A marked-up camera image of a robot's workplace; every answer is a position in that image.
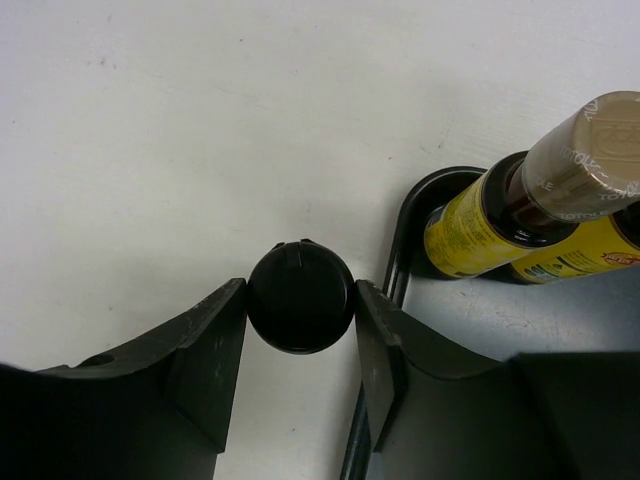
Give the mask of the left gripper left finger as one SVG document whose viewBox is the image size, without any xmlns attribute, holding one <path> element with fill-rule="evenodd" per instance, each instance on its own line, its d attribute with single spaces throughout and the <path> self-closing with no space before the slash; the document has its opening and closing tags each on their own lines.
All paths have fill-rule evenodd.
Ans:
<svg viewBox="0 0 640 480">
<path fill-rule="evenodd" d="M 1 368 L 5 479 L 210 479 L 225 450 L 246 326 L 235 278 L 77 366 Z"/>
</svg>

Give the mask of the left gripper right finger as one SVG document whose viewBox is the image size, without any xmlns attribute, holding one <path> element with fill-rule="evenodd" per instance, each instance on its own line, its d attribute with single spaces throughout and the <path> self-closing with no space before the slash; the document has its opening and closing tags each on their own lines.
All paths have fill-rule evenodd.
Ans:
<svg viewBox="0 0 640 480">
<path fill-rule="evenodd" d="M 635 479 L 635 352 L 476 354 L 355 287 L 372 446 L 387 479 Z"/>
</svg>

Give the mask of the small spice jar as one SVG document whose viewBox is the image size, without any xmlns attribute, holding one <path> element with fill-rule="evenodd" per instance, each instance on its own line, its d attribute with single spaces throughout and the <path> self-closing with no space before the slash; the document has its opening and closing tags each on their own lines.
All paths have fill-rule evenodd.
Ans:
<svg viewBox="0 0 640 480">
<path fill-rule="evenodd" d="M 247 313 L 272 347 L 310 355 L 335 344 L 354 315 L 354 278 L 329 248 L 302 239 L 279 243 L 254 267 Z"/>
</svg>

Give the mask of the yellow-label sauce bottle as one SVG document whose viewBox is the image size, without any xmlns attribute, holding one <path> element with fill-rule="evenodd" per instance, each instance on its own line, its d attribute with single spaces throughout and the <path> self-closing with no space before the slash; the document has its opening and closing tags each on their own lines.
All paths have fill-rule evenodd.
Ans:
<svg viewBox="0 0 640 480">
<path fill-rule="evenodd" d="M 548 284 L 639 264 L 639 205 L 582 223 L 562 242 L 509 265 L 526 284 Z"/>
<path fill-rule="evenodd" d="M 477 277 L 638 199 L 639 94 L 606 93 L 436 209 L 425 260 L 446 279 Z"/>
</svg>

